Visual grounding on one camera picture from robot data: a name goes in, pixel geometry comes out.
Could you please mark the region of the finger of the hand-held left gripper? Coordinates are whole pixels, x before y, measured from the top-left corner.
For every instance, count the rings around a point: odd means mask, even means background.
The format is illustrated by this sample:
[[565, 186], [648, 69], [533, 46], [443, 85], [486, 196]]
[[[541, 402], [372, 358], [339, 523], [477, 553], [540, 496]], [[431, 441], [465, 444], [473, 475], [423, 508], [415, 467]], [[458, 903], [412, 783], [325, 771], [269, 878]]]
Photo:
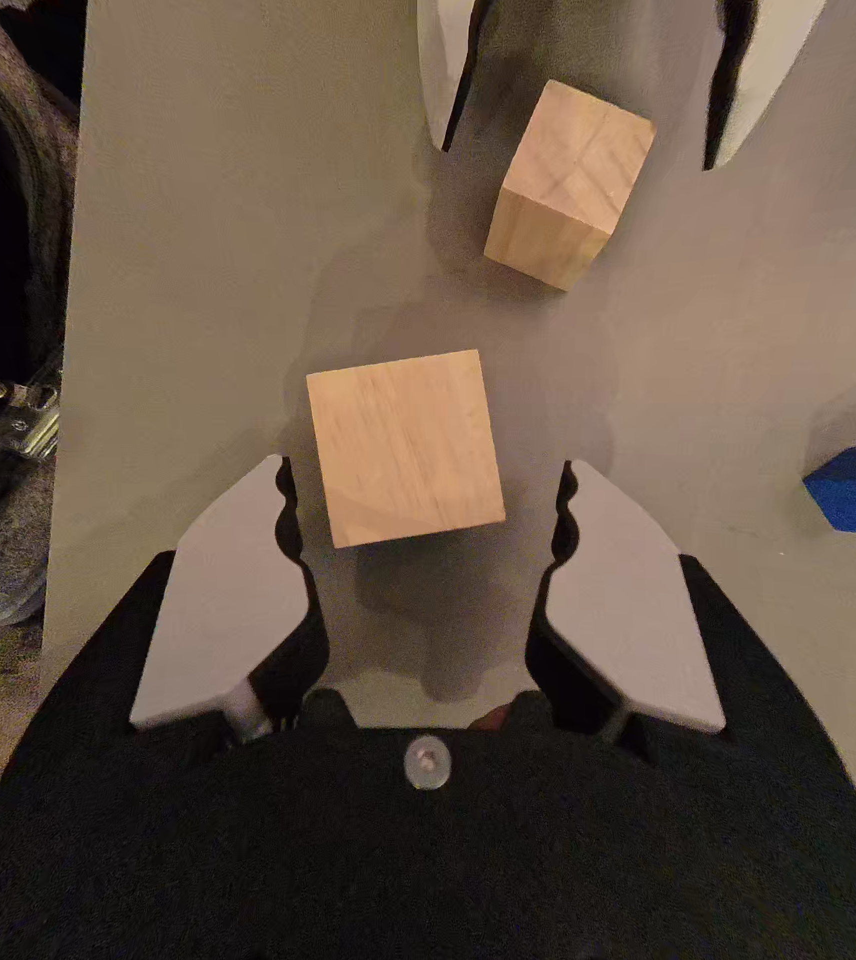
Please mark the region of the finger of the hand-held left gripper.
[[418, 1], [421, 91], [434, 147], [450, 150], [470, 91], [490, 1]]
[[722, 51], [711, 81], [703, 168], [732, 161], [766, 116], [825, 1], [717, 3]]

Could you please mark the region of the silver metal clip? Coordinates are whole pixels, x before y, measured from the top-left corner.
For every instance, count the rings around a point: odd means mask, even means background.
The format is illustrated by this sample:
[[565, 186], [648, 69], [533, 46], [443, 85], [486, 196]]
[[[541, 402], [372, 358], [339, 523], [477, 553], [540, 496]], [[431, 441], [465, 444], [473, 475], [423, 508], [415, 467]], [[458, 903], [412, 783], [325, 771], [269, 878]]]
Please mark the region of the silver metal clip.
[[3, 444], [26, 461], [41, 462], [55, 450], [59, 437], [60, 391], [41, 386], [9, 404], [3, 413]]

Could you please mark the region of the person's grey fleece jacket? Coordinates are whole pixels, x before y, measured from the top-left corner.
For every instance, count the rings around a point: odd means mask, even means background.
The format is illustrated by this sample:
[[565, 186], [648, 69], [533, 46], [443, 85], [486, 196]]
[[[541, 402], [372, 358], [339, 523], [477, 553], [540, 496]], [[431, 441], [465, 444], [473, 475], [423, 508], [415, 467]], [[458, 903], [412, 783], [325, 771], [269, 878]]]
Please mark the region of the person's grey fleece jacket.
[[0, 2], [0, 627], [43, 606], [54, 452], [3, 444], [5, 408], [61, 392], [87, 2]]

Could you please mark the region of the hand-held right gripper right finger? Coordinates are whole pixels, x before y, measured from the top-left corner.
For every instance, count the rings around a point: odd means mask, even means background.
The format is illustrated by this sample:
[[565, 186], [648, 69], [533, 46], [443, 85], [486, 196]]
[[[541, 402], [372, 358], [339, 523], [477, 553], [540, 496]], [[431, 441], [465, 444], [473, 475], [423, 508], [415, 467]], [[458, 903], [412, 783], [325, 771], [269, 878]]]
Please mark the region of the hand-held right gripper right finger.
[[564, 463], [555, 510], [525, 662], [556, 725], [616, 739], [644, 716], [719, 734], [726, 718], [674, 542], [583, 460]]

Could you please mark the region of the natural wooden cube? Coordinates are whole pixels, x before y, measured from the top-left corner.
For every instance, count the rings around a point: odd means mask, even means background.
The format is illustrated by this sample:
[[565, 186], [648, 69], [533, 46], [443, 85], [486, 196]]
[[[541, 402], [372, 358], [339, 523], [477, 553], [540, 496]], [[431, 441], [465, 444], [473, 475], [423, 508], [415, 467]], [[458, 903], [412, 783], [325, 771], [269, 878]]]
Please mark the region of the natural wooden cube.
[[487, 259], [570, 291], [615, 232], [656, 126], [546, 82], [500, 187]]
[[502, 523], [476, 349], [306, 376], [337, 548]]

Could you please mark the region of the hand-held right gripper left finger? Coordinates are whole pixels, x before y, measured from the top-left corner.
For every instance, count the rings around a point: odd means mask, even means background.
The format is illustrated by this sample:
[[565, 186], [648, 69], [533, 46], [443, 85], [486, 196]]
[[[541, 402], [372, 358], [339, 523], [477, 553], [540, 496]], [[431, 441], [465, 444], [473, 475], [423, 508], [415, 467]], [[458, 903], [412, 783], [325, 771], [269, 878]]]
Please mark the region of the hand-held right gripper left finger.
[[273, 454], [176, 546], [129, 714], [136, 729], [211, 712], [242, 739], [293, 725], [329, 657], [302, 549], [290, 460]]

